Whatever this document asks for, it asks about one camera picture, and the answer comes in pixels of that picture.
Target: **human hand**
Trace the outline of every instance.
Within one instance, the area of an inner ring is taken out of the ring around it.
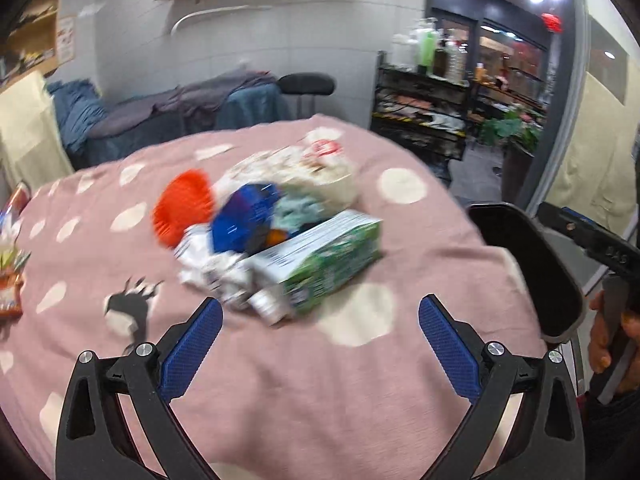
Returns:
[[[604,308],[604,291],[601,290],[589,304],[591,310],[596,310],[596,319],[591,328],[591,341],[589,342],[589,364],[597,374],[603,373],[611,364],[611,355],[607,350],[613,334],[609,334],[607,324],[602,315]],[[622,328],[626,335],[638,345],[636,355],[631,361],[629,370],[620,381],[616,393],[624,394],[638,389],[640,386],[640,316],[630,311],[625,311],[621,319]]]

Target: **black handle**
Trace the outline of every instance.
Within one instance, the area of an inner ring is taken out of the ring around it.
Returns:
[[[626,375],[631,360],[636,354],[636,343],[628,338],[621,326],[609,346],[611,364],[601,374],[594,374],[590,392],[601,404],[609,404],[616,393],[620,381]]]

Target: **white pipe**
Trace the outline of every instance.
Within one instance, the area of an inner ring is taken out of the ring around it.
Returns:
[[[268,5],[240,5],[236,7],[217,7],[215,9],[206,9],[206,10],[198,10],[197,12],[192,12],[191,14],[187,14],[185,17],[180,18],[180,20],[175,23],[174,28],[171,29],[171,35],[175,34],[175,31],[178,30],[178,26],[185,20],[189,18],[193,18],[194,16],[203,16],[204,14],[216,14],[218,12],[233,12],[234,10],[267,10],[273,8]]]

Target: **gray blanket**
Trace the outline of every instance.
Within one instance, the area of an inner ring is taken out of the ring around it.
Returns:
[[[275,82],[270,74],[236,69],[207,81],[120,104],[95,124],[88,136],[92,139],[112,137],[138,126],[155,113],[164,112],[178,112],[186,117],[198,113],[213,124],[218,109],[230,94],[241,88]]]

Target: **green leaves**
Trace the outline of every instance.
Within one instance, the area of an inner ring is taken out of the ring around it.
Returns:
[[[515,110],[505,114],[507,119],[490,119],[485,121],[480,132],[480,140],[488,146],[495,146],[505,139],[511,139],[519,143],[529,153],[536,151],[538,141],[542,134],[542,128],[535,123],[525,123],[518,117]]]

